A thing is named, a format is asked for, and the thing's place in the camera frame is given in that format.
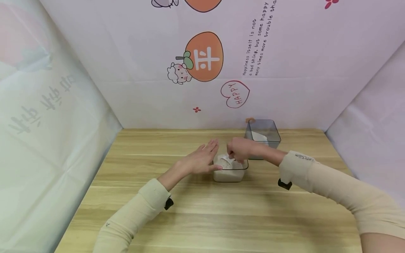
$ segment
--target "white backdrop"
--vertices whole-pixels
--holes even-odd
[[[0,24],[0,252],[50,252],[121,126],[39,1]]]
[[[403,0],[41,2],[125,128],[326,130],[405,40]]]
[[[405,208],[405,43],[326,132],[353,174]]]

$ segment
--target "clear plastic container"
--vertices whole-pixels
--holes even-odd
[[[249,167],[249,162],[246,160],[244,164],[240,164],[237,161],[232,161],[230,165],[224,158],[224,155],[217,155],[213,161],[213,164],[222,166],[222,170],[214,171],[215,182],[240,182],[245,175],[246,169]]]
[[[271,119],[251,119],[247,123],[245,138],[254,140],[276,149],[281,142],[276,124]],[[262,157],[252,156],[250,160],[263,160]]]

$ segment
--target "black wrist strap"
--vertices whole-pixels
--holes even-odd
[[[167,210],[167,209],[169,209],[172,205],[174,205],[175,203],[173,202],[173,200],[169,197],[167,200],[166,200],[166,205],[164,206],[164,209],[165,210]]]
[[[289,182],[288,184],[285,184],[281,181],[281,179],[279,179],[278,181],[278,185],[284,189],[286,189],[287,191],[290,190],[291,186],[292,186],[292,182]]]

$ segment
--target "red flower illustration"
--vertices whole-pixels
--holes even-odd
[[[325,10],[327,9],[327,8],[329,8],[331,5],[332,5],[332,3],[333,4],[336,4],[336,3],[338,3],[339,2],[339,0],[326,0],[328,3],[326,4],[326,6],[325,6]]]

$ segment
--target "wood grain surface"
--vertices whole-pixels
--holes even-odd
[[[294,150],[349,174],[320,130],[279,130],[280,150]],[[103,223],[151,178],[211,138],[244,130],[122,130],[71,221],[57,253],[92,252]],[[249,161],[240,183],[189,176],[172,190],[174,206],[135,236],[129,252],[361,252],[353,216],[334,201],[277,186],[278,168]]]

